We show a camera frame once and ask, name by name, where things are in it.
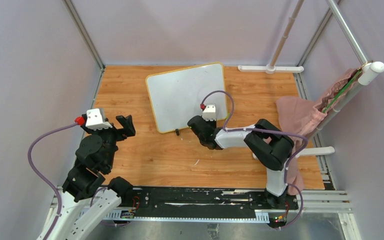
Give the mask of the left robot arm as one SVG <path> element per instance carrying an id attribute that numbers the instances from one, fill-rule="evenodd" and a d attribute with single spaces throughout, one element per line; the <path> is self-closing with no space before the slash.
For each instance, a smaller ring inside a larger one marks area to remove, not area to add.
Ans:
<path id="1" fill-rule="evenodd" d="M 117 143 L 136 135 L 131 115 L 118 115 L 115 119 L 121 124 L 120 129 L 99 109 L 91 109 L 72 124 L 39 137 L 41 140 L 76 126 L 88 134 L 75 151 L 75 164 L 62 184 L 62 191 L 51 185 L 57 198 L 56 212 L 39 240 L 83 240 L 114 208 L 135 202 L 134 187 L 124 178 L 115 177 L 107 186 L 102 185 L 104 176 L 112 170 L 119 149 Z"/>

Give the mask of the yellow framed whiteboard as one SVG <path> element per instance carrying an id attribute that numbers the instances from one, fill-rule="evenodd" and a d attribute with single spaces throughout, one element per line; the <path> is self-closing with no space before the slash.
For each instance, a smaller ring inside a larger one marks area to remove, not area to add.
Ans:
<path id="1" fill-rule="evenodd" d="M 145 84 L 161 134 L 187 128 L 192 117 L 202 114 L 202 102 L 216 106 L 217 121 L 228 117 L 224 65 L 220 62 L 151 74 Z"/>

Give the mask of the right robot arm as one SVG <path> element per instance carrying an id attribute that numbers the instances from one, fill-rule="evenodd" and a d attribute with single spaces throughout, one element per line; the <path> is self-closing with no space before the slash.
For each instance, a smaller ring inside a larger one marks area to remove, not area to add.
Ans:
<path id="1" fill-rule="evenodd" d="M 196 115 L 187 122 L 202 146 L 210 150 L 248 148 L 253 157 L 266 167 L 266 204 L 278 209 L 286 202 L 287 162 L 292 154 L 294 143 L 284 134 L 276 134 L 279 129 L 266 119 L 243 128 L 217 127 L 215 123 Z"/>

